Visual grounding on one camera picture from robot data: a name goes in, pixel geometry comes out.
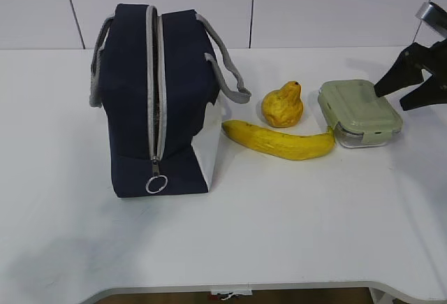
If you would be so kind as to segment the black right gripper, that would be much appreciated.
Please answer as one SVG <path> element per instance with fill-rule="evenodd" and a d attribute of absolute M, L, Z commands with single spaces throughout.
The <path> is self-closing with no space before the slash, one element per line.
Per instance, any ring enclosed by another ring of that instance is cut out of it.
<path fill-rule="evenodd" d="M 392 94 L 412 85 L 422 85 L 400 99 L 403 110 L 446 104 L 446 42 L 435 42 L 430 48 L 412 43 L 401 51 L 388 72 L 374 86 L 377 97 Z M 430 57 L 425 82 L 422 74 L 424 62 Z"/>

